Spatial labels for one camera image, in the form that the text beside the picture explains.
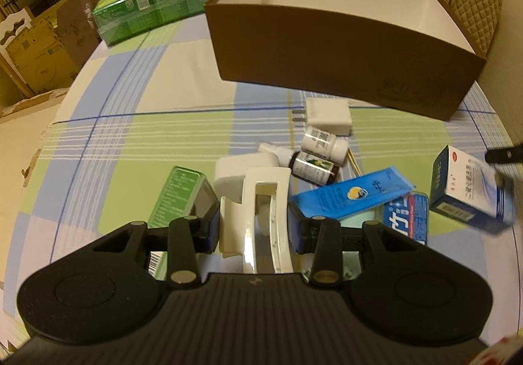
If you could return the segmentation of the blue cream tube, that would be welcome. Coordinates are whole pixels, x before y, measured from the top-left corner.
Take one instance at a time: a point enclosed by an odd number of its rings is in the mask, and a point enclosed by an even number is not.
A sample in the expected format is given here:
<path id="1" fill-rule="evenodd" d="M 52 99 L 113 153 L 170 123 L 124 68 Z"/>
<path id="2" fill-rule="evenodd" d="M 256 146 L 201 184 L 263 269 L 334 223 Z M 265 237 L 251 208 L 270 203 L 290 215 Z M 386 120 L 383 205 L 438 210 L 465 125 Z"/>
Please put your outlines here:
<path id="1" fill-rule="evenodd" d="M 412 190 L 415 185 L 394 166 L 368 173 L 290 198 L 306 217 L 324 216 L 342 220 L 384 205 Z"/>

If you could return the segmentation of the green slim box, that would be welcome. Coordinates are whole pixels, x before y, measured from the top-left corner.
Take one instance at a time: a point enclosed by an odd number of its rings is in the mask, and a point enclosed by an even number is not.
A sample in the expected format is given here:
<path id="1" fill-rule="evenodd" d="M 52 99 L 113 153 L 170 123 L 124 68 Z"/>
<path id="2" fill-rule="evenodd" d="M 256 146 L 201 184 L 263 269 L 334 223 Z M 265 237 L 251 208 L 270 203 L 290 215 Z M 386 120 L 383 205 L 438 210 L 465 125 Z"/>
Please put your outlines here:
<path id="1" fill-rule="evenodd" d="M 203 173 L 175 166 L 152 209 L 148 227 L 167 228 L 178 218 L 199 218 L 199 223 L 191 224 L 195 251 L 212 254 L 220 233 L 219 209 L 220 202 Z"/>

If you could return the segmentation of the white plastic hair clip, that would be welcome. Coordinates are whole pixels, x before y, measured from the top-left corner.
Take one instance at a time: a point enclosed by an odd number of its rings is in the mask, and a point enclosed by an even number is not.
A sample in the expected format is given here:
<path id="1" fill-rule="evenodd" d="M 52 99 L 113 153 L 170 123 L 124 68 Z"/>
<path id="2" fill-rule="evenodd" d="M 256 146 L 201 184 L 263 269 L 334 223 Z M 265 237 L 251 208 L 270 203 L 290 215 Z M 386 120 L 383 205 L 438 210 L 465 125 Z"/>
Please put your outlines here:
<path id="1" fill-rule="evenodd" d="M 239 256 L 243 272 L 257 274 L 256 240 L 269 241 L 269 255 L 277 274 L 294 271 L 287 224 L 291 170 L 255 166 L 246 171 L 239 202 L 221 198 L 219 251 L 223 257 Z"/>

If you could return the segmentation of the blue white medicine box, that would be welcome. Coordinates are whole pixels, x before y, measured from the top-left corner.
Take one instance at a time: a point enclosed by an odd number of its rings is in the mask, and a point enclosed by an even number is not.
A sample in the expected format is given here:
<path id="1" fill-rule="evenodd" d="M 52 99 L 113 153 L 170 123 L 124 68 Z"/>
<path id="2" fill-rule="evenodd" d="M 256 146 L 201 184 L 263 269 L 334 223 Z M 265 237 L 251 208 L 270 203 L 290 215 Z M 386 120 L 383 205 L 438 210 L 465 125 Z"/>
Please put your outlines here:
<path id="1" fill-rule="evenodd" d="M 493 235 L 516 221 L 514 182 L 485 161 L 446 146 L 432 165 L 430 210 Z"/>

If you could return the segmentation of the brown spray bottle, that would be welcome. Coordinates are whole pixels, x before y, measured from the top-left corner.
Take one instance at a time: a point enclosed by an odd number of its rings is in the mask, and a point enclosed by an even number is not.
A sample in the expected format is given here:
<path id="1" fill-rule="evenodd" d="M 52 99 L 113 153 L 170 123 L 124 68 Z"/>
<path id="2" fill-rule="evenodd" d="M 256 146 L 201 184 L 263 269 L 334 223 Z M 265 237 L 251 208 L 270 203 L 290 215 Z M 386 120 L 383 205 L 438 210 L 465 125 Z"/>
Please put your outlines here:
<path id="1" fill-rule="evenodd" d="M 339 167 L 330 160 L 302 150 L 292 150 L 282 146 L 261 143 L 259 152 L 273 153 L 283 167 L 291 169 L 291 173 L 301 180 L 318 186 L 335 183 Z"/>

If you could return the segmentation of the blue gum container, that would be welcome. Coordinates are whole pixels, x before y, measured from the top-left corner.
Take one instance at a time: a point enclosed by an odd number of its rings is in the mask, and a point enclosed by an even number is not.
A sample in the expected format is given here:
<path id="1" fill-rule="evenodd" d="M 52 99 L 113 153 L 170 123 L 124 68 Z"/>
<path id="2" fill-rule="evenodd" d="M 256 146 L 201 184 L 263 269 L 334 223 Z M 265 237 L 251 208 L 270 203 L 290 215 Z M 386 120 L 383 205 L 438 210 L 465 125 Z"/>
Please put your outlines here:
<path id="1" fill-rule="evenodd" d="M 385 226 L 421 245 L 427 244 L 428 215 L 428 196 L 416 191 L 387 202 L 381 212 Z"/>

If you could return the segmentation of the white pill bottle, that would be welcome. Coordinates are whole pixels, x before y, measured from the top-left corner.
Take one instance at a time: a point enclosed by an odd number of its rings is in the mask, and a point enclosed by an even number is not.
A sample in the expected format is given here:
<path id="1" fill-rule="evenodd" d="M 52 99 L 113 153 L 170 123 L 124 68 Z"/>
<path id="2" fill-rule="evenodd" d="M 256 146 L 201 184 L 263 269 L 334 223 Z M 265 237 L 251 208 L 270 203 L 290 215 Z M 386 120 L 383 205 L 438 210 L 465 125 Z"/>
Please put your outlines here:
<path id="1" fill-rule="evenodd" d="M 349 143 L 330 132 L 307 126 L 300 147 L 303 151 L 342 165 L 347 158 Z"/>

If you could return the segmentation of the white power adapter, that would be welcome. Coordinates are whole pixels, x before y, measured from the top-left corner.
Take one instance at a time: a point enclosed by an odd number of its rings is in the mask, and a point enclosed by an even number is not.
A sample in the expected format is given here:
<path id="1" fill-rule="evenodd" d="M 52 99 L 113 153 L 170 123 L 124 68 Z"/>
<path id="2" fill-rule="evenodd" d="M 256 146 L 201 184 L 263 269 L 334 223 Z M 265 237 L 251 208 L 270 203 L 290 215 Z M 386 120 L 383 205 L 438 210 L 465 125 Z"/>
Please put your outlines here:
<path id="1" fill-rule="evenodd" d="M 346 98 L 308 97 L 303 108 L 292 109 L 293 121 L 304 122 L 335 136 L 349 136 L 353 120 Z"/>

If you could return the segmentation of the mint handheld fan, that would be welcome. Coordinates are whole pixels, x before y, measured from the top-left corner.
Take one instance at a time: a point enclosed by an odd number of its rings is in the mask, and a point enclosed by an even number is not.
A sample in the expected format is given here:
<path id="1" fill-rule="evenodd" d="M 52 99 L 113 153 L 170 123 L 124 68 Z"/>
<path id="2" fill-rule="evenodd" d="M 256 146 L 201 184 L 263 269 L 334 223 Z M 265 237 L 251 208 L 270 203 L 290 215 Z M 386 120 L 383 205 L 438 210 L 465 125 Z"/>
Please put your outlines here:
<path id="1" fill-rule="evenodd" d="M 352 215 L 340 221 L 344 228 L 361 229 L 365 221 L 375 221 L 377 219 L 377 211 L 371 209 L 361 212 L 357 215 Z M 306 281 L 309 281 L 311 274 L 313 254 L 304 254 L 299 257 L 299 264 L 301 266 L 301 273 Z M 358 252 L 344 252 L 343 253 L 343 279 L 345 281 L 355 279 L 362 272 L 359 261 Z"/>

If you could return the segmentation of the white wall charger plug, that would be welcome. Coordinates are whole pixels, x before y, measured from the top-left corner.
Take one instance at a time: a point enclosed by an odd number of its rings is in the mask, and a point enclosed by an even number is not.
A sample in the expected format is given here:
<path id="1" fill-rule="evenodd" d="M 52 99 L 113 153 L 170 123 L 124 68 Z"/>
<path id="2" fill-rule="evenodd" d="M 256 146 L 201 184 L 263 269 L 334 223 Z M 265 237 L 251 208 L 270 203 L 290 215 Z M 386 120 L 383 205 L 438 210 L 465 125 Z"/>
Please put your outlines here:
<path id="1" fill-rule="evenodd" d="M 240 203 L 246 171 L 257 166 L 279 166 L 278 158 L 271 152 L 255 152 L 221 157 L 215 163 L 214 191 L 220 200 L 226 197 Z"/>

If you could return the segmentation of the plaid tablecloth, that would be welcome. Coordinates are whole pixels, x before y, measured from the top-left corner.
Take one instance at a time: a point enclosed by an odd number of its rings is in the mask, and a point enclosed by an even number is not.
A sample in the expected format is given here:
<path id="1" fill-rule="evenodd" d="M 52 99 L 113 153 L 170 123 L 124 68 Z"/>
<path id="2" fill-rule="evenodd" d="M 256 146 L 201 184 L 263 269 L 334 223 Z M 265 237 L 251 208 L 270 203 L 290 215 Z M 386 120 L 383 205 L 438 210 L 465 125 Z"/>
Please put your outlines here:
<path id="1" fill-rule="evenodd" d="M 30 171 L 1 276 L 1 343 L 26 339 L 16 294 L 35 270 L 129 221 L 149 221 L 174 166 L 214 180 L 220 157 L 261 142 L 297 149 L 306 99 L 328 96 L 223 81 L 205 15 L 107 48 L 101 43 L 55 114 Z M 448 122 L 348 100 L 350 149 L 365 172 L 395 166 L 428 195 L 446 145 L 483 157 L 510 141 L 474 84 Z M 15 166 L 21 173 L 28 159 Z M 430 214 L 428 245 L 475 270 L 494 292 L 484 339 L 522 330 L 522 241 L 516 225 L 489 236 Z"/>

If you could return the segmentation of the beige quilted chair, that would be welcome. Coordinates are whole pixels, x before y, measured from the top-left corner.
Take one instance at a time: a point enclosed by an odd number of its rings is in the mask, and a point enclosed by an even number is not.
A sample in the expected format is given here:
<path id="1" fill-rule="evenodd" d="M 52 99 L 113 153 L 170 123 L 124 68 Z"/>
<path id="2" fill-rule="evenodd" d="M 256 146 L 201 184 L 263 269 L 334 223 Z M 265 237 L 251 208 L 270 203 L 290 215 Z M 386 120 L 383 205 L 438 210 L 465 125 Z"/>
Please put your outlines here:
<path id="1" fill-rule="evenodd" d="M 450 7 L 487 55 L 497 31 L 503 0 L 450 0 Z"/>

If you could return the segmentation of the brown cardboard box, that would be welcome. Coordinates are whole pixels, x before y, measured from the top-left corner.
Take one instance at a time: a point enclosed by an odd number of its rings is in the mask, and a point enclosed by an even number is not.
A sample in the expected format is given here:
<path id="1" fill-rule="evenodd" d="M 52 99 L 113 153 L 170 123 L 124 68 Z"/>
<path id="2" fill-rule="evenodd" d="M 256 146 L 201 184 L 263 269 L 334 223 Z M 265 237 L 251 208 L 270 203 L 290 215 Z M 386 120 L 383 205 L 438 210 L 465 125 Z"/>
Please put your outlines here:
<path id="1" fill-rule="evenodd" d="M 452 117 L 486 58 L 443 0 L 209 0 L 220 76 Z"/>

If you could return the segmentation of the brown cardboard cartons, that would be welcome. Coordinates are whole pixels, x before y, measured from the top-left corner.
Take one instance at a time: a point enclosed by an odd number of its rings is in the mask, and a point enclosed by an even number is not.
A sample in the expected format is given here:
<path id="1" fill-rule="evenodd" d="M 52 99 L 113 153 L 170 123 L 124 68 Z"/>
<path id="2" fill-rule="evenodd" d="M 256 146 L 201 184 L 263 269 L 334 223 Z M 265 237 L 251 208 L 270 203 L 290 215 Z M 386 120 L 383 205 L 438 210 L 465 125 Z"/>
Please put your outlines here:
<path id="1" fill-rule="evenodd" d="M 30 21 L 6 45 L 6 52 L 36 94 L 68 88 L 97 48 L 81 0 L 60 0 Z"/>

